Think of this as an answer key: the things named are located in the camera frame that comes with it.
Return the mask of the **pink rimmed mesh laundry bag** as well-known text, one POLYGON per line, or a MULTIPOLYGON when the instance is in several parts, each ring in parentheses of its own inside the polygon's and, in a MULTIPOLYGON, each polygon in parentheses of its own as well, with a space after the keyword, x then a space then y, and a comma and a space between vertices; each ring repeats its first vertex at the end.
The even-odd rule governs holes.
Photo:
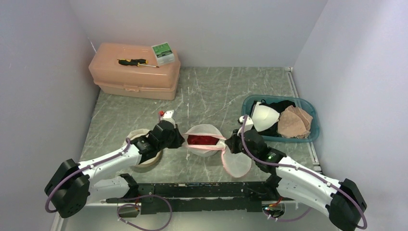
POLYGON ((182 134, 185 142, 183 146, 189 152, 201 156, 210 157, 217 153, 220 154, 221 162, 225 171, 233 178, 241 178, 245 176, 251 169, 252 160, 243 153, 232 154, 225 144, 226 138, 222 135, 220 130, 210 124, 200 124, 191 127, 188 131, 182 134), (216 145, 188 145, 187 137, 189 135, 205 135, 219 138, 216 145))

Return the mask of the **red and navy bra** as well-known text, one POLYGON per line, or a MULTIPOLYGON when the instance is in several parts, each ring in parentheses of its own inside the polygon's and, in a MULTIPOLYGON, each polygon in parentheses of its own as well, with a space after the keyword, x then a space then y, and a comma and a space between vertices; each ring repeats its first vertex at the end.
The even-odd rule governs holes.
POLYGON ((187 137, 188 145, 216 145, 219 138, 205 135, 189 135, 187 137))

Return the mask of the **white bra with black trim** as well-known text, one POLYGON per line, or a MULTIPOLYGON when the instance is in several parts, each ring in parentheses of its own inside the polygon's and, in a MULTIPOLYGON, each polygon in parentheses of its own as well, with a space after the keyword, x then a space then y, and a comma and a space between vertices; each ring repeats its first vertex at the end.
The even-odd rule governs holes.
POLYGON ((279 121, 280 113, 267 104, 254 101, 251 107, 250 118, 258 132, 265 131, 279 121))

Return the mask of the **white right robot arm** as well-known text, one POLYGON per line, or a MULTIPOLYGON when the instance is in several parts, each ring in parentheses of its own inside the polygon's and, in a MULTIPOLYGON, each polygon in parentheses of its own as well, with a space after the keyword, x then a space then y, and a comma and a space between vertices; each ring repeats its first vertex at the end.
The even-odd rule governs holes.
POLYGON ((290 198, 326 215, 342 231, 364 230, 367 209, 358 186, 350 179, 336 180, 317 173, 285 153, 269 147, 255 130, 244 134, 234 130, 225 141, 233 154, 245 154, 270 177, 265 182, 266 196, 276 200, 290 198))

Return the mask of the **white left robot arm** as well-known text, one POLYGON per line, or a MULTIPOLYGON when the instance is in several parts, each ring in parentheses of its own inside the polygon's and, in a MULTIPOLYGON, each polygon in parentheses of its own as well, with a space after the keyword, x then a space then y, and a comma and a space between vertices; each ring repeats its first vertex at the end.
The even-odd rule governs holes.
POLYGON ((184 141, 176 123, 162 120, 146 135, 127 138, 126 144, 116 151, 89 161, 63 161, 44 189, 47 195, 45 211, 68 218, 86 204, 102 200, 102 194, 134 201, 139 193, 138 185, 129 174, 113 179, 106 177, 145 163, 165 148, 177 149, 184 141))

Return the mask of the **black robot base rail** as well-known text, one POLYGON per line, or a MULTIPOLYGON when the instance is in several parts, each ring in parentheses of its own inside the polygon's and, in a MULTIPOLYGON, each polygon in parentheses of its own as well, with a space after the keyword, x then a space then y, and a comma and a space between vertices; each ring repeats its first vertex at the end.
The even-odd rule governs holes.
POLYGON ((276 189, 264 182, 211 183, 142 183, 137 200, 143 215, 169 211, 201 212, 232 211, 261 212, 262 208, 277 202, 276 189))

